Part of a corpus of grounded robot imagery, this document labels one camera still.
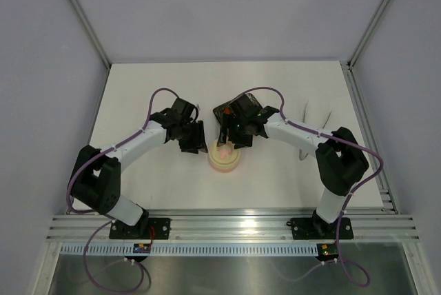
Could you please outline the pink and cream lunch bowl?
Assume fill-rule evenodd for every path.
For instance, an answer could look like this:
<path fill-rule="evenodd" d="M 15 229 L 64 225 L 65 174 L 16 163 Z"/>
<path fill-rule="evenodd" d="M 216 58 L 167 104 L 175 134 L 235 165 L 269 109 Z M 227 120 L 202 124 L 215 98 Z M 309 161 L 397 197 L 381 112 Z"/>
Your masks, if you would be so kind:
<path fill-rule="evenodd" d="M 221 173 L 232 172 L 238 166 L 238 163 L 219 164 L 213 160 L 209 160 L 209 164 L 211 165 L 211 167 L 214 170 L 216 170 L 217 172 L 221 172 Z"/>

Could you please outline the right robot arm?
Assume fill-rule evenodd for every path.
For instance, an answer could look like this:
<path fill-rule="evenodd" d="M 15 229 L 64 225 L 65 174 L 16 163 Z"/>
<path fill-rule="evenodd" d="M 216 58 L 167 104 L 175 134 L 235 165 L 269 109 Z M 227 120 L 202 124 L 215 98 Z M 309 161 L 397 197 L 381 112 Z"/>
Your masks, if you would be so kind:
<path fill-rule="evenodd" d="M 305 123 L 286 119 L 281 110 L 263 107 L 253 94 L 243 94 L 214 108 L 220 125 L 217 144 L 230 141 L 236 149 L 252 146 L 256 136 L 287 143 L 315 158 L 325 189 L 318 207 L 309 218 L 290 220 L 294 236 L 331 239 L 342 225 L 339 216 L 352 187 L 369 168 L 369 163 L 352 132 L 344 127 L 322 133 Z"/>

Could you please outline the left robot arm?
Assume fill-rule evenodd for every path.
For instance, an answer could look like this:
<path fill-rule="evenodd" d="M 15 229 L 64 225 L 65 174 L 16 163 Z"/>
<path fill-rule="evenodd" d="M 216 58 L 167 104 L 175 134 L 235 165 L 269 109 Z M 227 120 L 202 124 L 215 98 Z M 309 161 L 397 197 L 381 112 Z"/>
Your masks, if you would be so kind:
<path fill-rule="evenodd" d="M 172 106 L 149 112 L 132 136 L 109 147 L 83 147 L 68 184 L 68 196 L 92 211 L 114 219 L 111 238 L 151 238 L 153 223 L 148 211 L 121 194 L 123 171 L 144 154 L 177 141 L 182 152 L 207 152 L 203 121 L 194 104 L 176 98 Z"/>

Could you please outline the metal tongs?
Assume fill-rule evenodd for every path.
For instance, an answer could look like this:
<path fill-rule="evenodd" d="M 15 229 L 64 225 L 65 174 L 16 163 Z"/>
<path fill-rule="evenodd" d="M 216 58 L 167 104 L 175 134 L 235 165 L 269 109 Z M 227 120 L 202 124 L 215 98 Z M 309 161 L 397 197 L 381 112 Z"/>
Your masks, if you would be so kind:
<path fill-rule="evenodd" d="M 304 106 L 302 122 L 315 128 L 326 128 L 332 109 L 326 103 L 308 100 Z"/>

